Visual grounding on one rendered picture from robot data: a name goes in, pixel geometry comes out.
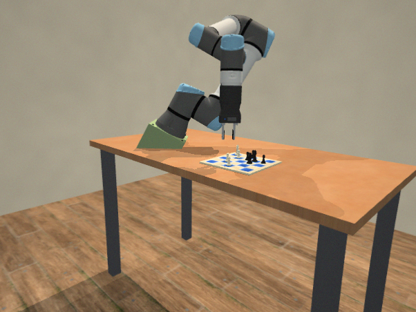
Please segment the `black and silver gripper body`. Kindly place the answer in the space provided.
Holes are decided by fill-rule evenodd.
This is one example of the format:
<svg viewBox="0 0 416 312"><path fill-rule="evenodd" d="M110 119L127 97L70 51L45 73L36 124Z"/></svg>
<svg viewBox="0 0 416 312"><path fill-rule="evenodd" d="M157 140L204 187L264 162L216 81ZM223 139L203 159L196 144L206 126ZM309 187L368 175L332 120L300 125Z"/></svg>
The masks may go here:
<svg viewBox="0 0 416 312"><path fill-rule="evenodd" d="M220 123L241 123L242 71L220 71Z"/></svg>

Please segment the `blue and cream chessboard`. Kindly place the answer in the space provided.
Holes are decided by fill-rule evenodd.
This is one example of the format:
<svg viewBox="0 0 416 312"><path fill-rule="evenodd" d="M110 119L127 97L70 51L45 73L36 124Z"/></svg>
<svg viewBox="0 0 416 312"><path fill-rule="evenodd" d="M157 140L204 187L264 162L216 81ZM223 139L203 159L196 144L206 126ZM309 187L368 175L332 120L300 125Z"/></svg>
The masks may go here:
<svg viewBox="0 0 416 312"><path fill-rule="evenodd" d="M255 173L258 173L262 170L265 170L267 168L273 167L275 165L281 164L281 161L273 160L273 159L266 159L266 164L262 164L262 157L256 157L258 160L257 162L252 162L252 164L247 164L248 160L245 160L246 154L240 153L241 158L236 158L237 155L235 153L230 153L229 156L231 157L230 163L231 166L227 166L227 162L225 161L227 159L227 155L222 155L219 157L214 157L211 159L206 159L204 161L201 161L200 164L205 164L208 166L214 166L217 168L222 168L225 170L234 171L237 173L242 173L245 175L253 175Z"/></svg>

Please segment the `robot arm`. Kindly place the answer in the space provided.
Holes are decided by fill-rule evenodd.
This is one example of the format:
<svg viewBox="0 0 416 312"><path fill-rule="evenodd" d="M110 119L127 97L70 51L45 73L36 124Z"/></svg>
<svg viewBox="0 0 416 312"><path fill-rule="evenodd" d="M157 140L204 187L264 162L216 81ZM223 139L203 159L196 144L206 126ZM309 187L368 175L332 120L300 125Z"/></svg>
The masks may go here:
<svg viewBox="0 0 416 312"><path fill-rule="evenodd" d="M220 71L242 71L242 83L255 61L266 58L274 38L275 33L269 28L239 14L226 16L222 22L208 27L196 23L189 33L191 44L220 61ZM218 121L220 86L208 97L204 96L205 92L196 89L180 84L167 110L155 124L181 139L187 134L191 118L214 131L219 130L222 127Z"/></svg>

